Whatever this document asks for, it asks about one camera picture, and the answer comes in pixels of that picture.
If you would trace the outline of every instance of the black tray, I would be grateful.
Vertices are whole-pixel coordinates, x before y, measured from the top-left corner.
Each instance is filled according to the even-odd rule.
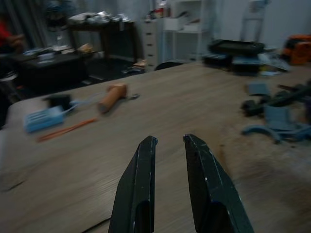
[[[230,55],[254,56],[262,53],[264,44],[234,40],[215,40],[209,45],[211,52],[222,52]]]

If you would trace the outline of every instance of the wooden tool handle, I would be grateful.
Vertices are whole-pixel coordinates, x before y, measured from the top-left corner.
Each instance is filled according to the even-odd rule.
[[[125,98],[127,95],[127,85],[117,84],[108,88],[108,94],[105,98],[99,102],[98,109],[101,113],[107,113],[112,106],[121,98]]]

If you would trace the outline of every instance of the person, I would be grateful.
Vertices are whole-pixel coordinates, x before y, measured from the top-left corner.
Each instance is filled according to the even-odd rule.
[[[0,13],[0,54],[1,53],[17,53],[24,52],[24,39],[25,36],[12,35],[7,30],[7,17],[5,14]]]

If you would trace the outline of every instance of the red shirt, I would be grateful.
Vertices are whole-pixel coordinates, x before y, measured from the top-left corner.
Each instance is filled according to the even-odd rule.
[[[0,22],[0,46],[6,44],[6,38],[11,36],[4,22]]]

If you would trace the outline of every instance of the dark table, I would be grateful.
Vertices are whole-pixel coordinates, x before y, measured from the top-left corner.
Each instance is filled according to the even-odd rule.
[[[136,44],[136,28],[134,22],[124,22],[123,30],[129,31],[132,45],[133,45],[133,57],[134,62],[136,63],[138,60],[137,53],[137,44]],[[77,49],[77,43],[74,38],[73,32],[99,32],[101,37],[102,49],[105,51],[104,58],[109,63],[110,59],[110,50],[109,50],[109,40],[108,35],[112,33],[121,32],[120,23],[118,22],[110,22],[107,24],[72,24],[68,25],[69,38],[71,41],[71,45]]]

